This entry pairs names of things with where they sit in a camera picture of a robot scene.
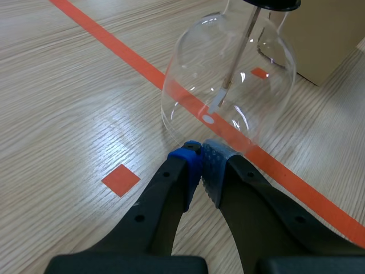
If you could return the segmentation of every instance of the wooden floor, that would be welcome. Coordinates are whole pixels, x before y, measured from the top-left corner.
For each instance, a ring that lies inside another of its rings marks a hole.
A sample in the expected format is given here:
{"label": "wooden floor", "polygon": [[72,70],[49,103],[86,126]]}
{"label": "wooden floor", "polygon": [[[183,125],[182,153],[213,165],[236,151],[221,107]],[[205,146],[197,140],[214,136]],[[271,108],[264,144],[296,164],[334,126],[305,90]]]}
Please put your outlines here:
{"label": "wooden floor", "polygon": [[[163,72],[181,33],[224,6],[71,2]],[[363,225],[364,52],[365,41],[322,87],[298,76],[263,147]],[[47,0],[1,1],[0,72],[0,273],[43,273],[54,255],[105,236],[175,144],[161,121],[160,90]],[[101,182],[120,164],[141,178],[122,198]],[[173,252],[204,257],[210,273],[242,273],[228,226],[201,186]]]}

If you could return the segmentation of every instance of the cardboard box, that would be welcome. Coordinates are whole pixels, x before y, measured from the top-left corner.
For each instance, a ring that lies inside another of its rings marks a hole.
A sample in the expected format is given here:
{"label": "cardboard box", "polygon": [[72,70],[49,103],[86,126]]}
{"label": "cardboard box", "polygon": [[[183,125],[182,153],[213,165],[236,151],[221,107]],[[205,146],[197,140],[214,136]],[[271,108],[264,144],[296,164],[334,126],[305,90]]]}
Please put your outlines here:
{"label": "cardboard box", "polygon": [[[294,49],[297,72],[321,85],[365,37],[364,11],[365,0],[302,0],[298,10],[288,13],[281,29]],[[279,26],[284,16],[273,11],[270,20]],[[283,64],[275,51],[260,50]]]}

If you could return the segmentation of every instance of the black cap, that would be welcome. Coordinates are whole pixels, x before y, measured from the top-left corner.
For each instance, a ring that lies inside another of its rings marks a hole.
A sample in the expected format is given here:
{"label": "black cap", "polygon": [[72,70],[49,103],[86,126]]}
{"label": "black cap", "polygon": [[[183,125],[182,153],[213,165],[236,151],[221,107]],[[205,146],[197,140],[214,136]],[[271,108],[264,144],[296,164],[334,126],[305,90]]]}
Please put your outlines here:
{"label": "black cap", "polygon": [[244,0],[247,3],[267,10],[290,11],[301,5],[301,0]]}

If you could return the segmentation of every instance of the glass stirring rod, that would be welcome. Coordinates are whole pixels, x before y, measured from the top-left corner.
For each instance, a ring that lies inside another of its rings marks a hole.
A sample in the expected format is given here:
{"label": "glass stirring rod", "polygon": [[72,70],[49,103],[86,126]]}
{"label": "glass stirring rod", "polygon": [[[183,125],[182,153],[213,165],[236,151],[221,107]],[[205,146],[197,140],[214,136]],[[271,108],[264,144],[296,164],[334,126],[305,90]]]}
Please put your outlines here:
{"label": "glass stirring rod", "polygon": [[248,43],[249,37],[252,33],[253,27],[256,24],[256,20],[258,18],[258,15],[260,13],[261,8],[255,7],[250,15],[249,18],[249,24],[246,26],[246,29],[244,30],[244,33],[242,35],[239,47],[233,57],[233,61],[229,67],[229,71],[224,77],[223,83],[221,88],[219,89],[218,94],[213,99],[213,102],[210,104],[208,108],[208,114],[212,115],[218,107],[220,107],[223,103],[224,98],[226,97],[226,94],[229,90],[229,87],[232,82],[234,71],[236,70],[238,63],[241,59],[242,53],[244,52],[246,45]]}

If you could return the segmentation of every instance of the glass flask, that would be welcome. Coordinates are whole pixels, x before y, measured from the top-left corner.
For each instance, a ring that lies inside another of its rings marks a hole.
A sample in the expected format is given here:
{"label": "glass flask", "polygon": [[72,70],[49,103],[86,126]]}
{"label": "glass flask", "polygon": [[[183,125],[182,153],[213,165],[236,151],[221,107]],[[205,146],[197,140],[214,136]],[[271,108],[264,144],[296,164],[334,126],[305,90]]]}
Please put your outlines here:
{"label": "glass flask", "polygon": [[[267,140],[296,75],[280,28],[269,11],[229,0],[222,13],[203,17],[183,33],[161,98],[163,122],[178,144],[216,139],[244,154]],[[280,65],[263,51],[275,53]]]}

